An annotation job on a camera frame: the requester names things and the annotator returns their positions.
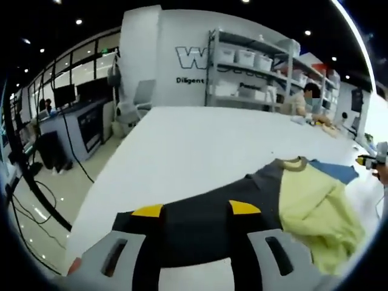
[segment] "office chair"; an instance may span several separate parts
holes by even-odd
[[[152,107],[152,94],[155,88],[156,80],[144,80],[140,81],[138,87],[136,88],[135,98],[133,99],[133,104],[135,105],[136,114],[139,119],[142,119],[145,114]]]

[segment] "computer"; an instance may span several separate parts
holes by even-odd
[[[57,109],[75,101],[74,85],[67,85],[54,89],[54,101]]]
[[[113,88],[108,85],[108,78],[92,80],[77,86],[80,102],[113,99]]]

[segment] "yellow shirt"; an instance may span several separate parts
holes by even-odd
[[[298,108],[304,109],[306,107],[306,101],[304,100],[304,92],[300,91],[286,100],[280,107],[280,113],[286,115],[296,115]]]
[[[285,162],[300,168],[302,161]],[[364,229],[344,195],[345,185],[307,164],[302,172],[285,170],[279,216],[283,230],[304,243],[320,271],[334,274],[355,252]]]

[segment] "black ceiling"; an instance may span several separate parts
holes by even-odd
[[[368,36],[368,49],[373,59],[377,79],[388,85],[384,62],[388,51],[385,20],[385,1],[340,1],[356,19],[364,36]],[[350,75],[349,81],[368,87],[356,76],[368,75],[361,51],[342,16],[330,0],[262,1],[251,0],[55,0],[13,1],[7,6],[7,51],[2,66],[7,68],[10,87],[25,85],[55,56],[80,41],[109,28],[121,25],[123,13],[145,5],[161,4],[163,9],[213,10],[239,16],[268,26],[287,37],[299,41],[305,50],[337,70],[340,75]],[[82,25],[75,20],[81,18]],[[304,35],[311,30],[312,35]],[[31,44],[21,41],[27,38]]]

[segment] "white tabletop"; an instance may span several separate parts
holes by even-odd
[[[378,225],[383,187],[355,163],[355,142],[299,125],[289,116],[214,107],[156,107],[123,140],[90,189],[67,243],[64,270],[112,229],[118,212],[205,193],[275,158],[305,156],[355,166],[346,195],[368,233]],[[199,279],[212,270],[205,280]],[[227,260],[163,269],[160,290],[234,290]]]

